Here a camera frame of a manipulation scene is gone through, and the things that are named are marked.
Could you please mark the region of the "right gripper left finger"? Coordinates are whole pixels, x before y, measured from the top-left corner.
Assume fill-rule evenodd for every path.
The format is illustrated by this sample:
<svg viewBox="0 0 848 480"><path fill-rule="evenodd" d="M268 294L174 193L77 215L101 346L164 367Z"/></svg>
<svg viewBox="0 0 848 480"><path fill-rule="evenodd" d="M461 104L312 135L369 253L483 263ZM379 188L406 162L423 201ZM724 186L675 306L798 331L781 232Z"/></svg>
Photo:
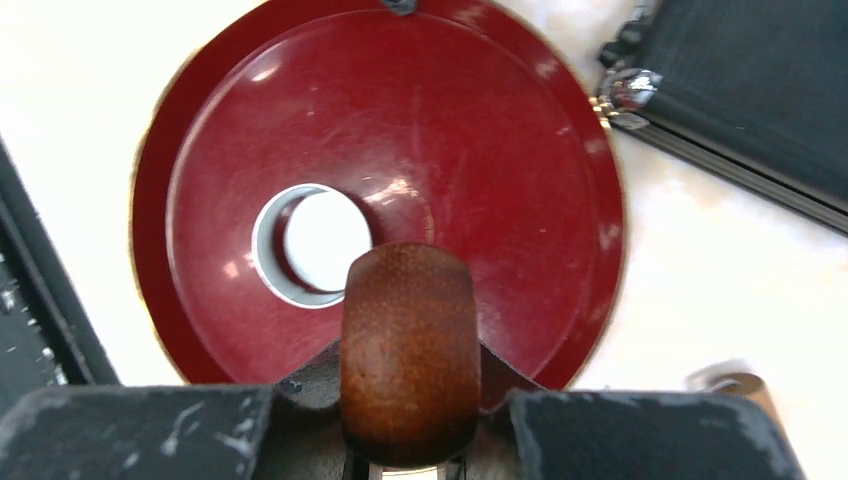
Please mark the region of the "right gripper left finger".
<svg viewBox="0 0 848 480"><path fill-rule="evenodd" d="M338 349L276 384L53 386L1 422L5 479L338 479Z"/></svg>

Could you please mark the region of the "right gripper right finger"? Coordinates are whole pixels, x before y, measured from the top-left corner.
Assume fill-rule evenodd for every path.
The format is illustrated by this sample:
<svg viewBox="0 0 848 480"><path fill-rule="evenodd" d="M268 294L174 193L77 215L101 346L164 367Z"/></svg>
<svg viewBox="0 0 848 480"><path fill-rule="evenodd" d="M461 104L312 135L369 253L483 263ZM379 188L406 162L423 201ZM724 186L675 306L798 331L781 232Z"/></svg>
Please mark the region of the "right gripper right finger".
<svg viewBox="0 0 848 480"><path fill-rule="evenodd" d="M476 479L802 479L790 442L744 397L544 390L481 348Z"/></svg>

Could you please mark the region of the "metal scraper wooden handle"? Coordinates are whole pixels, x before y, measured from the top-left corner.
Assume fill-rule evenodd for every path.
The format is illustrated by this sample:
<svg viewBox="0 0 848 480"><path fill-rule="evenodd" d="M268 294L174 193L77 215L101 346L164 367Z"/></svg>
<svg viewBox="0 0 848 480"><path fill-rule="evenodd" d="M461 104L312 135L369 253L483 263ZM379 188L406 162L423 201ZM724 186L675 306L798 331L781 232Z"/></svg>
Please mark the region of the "metal scraper wooden handle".
<svg viewBox="0 0 848 480"><path fill-rule="evenodd" d="M341 322L340 414L371 463L421 468L476 435L481 354L468 267L428 244L380 245L351 265Z"/></svg>

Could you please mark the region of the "clear glass cup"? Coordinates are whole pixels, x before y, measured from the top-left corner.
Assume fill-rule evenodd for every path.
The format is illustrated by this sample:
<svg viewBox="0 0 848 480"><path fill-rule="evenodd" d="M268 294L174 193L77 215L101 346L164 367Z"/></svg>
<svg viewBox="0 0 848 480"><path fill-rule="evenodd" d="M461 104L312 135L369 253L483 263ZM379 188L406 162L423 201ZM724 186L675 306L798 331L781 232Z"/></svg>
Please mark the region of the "clear glass cup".
<svg viewBox="0 0 848 480"><path fill-rule="evenodd" d="M342 193L317 183L298 184L279 192L258 214L251 235L253 262L263 284L279 299L302 309L328 308L344 299L345 288L323 292L301 281L283 251L283 231L291 211L306 196L322 191Z"/></svg>

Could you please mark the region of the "round cut dumpling wrapper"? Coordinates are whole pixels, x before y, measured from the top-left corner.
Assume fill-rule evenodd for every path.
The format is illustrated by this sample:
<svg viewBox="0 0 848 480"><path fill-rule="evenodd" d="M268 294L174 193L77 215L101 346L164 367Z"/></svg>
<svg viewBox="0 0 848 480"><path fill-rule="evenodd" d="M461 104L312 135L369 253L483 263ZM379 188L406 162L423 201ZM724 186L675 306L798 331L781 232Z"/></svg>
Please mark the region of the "round cut dumpling wrapper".
<svg viewBox="0 0 848 480"><path fill-rule="evenodd" d="M292 271L323 292L342 291L350 266L372 246L364 214L337 191L322 191L300 200L283 231L283 251Z"/></svg>

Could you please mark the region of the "wooden double-ended roller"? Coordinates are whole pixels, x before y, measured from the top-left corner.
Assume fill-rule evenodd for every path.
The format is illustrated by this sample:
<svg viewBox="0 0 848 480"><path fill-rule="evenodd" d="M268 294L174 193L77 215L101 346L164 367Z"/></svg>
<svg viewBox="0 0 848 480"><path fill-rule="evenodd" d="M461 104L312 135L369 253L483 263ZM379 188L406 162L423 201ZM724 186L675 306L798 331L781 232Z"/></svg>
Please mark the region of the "wooden double-ended roller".
<svg viewBox="0 0 848 480"><path fill-rule="evenodd" d="M766 382L746 361L730 359L708 365L687 375L683 384L690 391L718 392L746 398L757 404L786 436L783 421Z"/></svg>

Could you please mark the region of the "round red tray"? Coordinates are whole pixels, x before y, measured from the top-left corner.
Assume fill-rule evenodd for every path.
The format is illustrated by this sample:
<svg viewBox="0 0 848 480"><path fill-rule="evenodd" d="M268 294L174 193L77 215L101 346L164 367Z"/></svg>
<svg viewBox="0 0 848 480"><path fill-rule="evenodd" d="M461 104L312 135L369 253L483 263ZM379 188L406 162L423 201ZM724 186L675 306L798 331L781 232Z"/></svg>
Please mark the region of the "round red tray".
<svg viewBox="0 0 848 480"><path fill-rule="evenodd" d="M483 346L568 385L606 330L624 263L614 155L561 56L488 1L269 1L203 46L164 94L134 179L136 278L194 383L270 383L339 335L340 303L275 296L256 218L298 184L336 189L376 244L470 267Z"/></svg>

